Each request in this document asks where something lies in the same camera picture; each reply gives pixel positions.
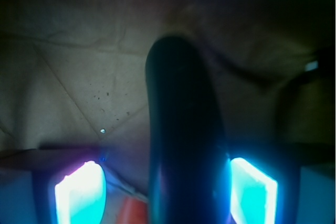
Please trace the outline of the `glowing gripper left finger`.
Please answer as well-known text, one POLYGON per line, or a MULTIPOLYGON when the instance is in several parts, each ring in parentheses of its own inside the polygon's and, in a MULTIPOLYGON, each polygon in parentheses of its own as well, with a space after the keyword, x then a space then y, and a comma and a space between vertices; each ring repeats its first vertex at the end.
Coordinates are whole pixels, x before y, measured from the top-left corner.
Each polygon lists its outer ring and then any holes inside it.
POLYGON ((107 201, 106 175, 92 157, 33 175, 38 223, 100 223, 107 201))

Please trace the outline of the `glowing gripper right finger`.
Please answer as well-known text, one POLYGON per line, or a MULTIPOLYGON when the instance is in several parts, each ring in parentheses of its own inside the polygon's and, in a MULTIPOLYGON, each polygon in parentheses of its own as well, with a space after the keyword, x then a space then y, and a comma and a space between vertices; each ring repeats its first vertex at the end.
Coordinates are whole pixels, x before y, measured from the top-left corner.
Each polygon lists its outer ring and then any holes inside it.
POLYGON ((233 223, 296 223, 300 175, 284 161, 235 157, 230 162, 233 223))

